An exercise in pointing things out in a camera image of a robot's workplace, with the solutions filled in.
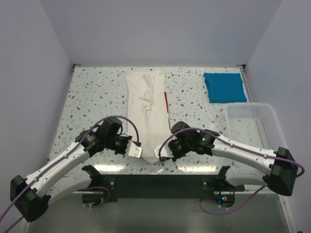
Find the white t shirt red print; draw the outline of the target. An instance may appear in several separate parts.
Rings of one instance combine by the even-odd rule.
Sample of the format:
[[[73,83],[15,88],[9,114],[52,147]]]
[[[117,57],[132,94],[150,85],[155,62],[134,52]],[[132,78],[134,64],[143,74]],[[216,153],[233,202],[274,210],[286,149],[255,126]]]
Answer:
[[[133,72],[126,75],[127,118],[139,133],[143,158],[148,163],[159,159],[154,149],[170,136],[164,71]]]

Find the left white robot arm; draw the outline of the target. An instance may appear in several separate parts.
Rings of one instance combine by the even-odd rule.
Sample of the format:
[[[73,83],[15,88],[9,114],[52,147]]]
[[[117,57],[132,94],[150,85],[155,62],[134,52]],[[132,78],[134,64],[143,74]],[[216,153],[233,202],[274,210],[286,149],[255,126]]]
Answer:
[[[25,178],[15,176],[10,181],[10,205],[15,206],[27,222],[33,222],[49,207],[52,196],[48,191],[77,165],[104,149],[130,156],[129,150],[141,143],[119,132],[123,119],[122,116],[100,119],[89,130],[82,131],[62,154],[48,164]]]

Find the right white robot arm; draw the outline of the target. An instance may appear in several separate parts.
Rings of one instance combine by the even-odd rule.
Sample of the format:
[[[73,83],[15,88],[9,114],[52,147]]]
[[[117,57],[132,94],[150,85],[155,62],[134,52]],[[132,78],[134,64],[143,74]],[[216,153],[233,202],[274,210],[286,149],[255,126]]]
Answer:
[[[192,128],[183,121],[174,124],[171,133],[175,139],[168,143],[168,147],[173,161],[191,151],[242,164],[241,168],[229,166],[225,169],[216,179],[219,189],[227,191],[232,186],[261,185],[279,195],[292,195],[298,165],[288,149],[248,146],[214,131]]]

